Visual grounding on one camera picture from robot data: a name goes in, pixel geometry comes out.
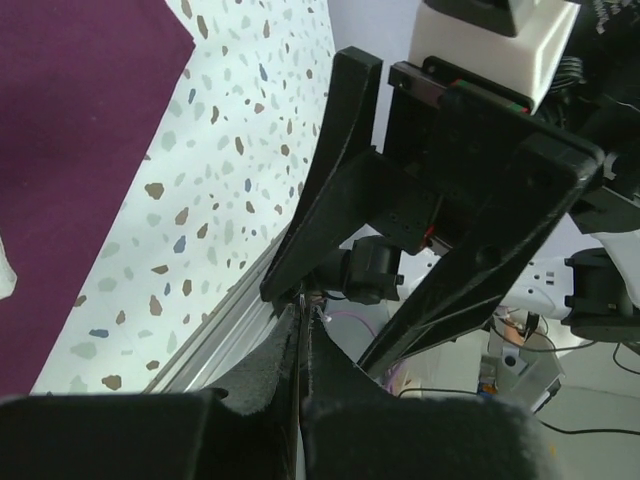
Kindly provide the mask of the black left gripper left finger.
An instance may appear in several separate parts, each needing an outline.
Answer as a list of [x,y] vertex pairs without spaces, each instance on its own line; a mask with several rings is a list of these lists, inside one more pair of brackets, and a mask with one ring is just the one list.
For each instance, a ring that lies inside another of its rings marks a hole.
[[299,326],[212,385],[179,394],[29,396],[1,404],[4,479],[292,479]]

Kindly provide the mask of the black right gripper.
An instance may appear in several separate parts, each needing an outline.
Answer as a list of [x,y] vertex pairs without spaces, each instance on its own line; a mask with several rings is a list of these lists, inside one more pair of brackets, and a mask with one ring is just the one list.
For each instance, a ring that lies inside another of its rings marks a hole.
[[359,359],[372,377],[480,329],[605,158],[528,115],[526,96],[436,57],[390,68],[383,156],[371,143],[382,65],[356,47],[334,56],[308,177],[260,286],[266,302],[303,280],[398,300],[402,252],[453,247]]

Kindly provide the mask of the steel tweezers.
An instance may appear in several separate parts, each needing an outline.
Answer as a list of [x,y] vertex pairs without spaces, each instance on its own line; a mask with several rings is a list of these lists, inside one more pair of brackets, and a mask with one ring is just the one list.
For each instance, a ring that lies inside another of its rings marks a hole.
[[305,293],[298,295],[298,423],[302,425],[304,403],[308,395],[308,336],[310,307]]

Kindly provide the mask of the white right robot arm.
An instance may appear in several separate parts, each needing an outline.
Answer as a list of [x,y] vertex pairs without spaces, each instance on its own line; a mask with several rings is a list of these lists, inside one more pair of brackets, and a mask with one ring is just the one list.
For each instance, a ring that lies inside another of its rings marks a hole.
[[262,299],[397,300],[401,255],[436,245],[368,374],[482,328],[513,287],[578,337],[638,340],[637,2],[423,1],[406,60],[335,54]]

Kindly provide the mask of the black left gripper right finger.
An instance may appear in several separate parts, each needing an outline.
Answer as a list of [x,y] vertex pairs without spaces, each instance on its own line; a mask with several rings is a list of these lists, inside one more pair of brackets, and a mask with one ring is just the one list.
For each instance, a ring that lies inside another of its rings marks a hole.
[[300,426],[309,479],[555,479],[558,462],[523,408],[475,395],[398,398],[308,316]]

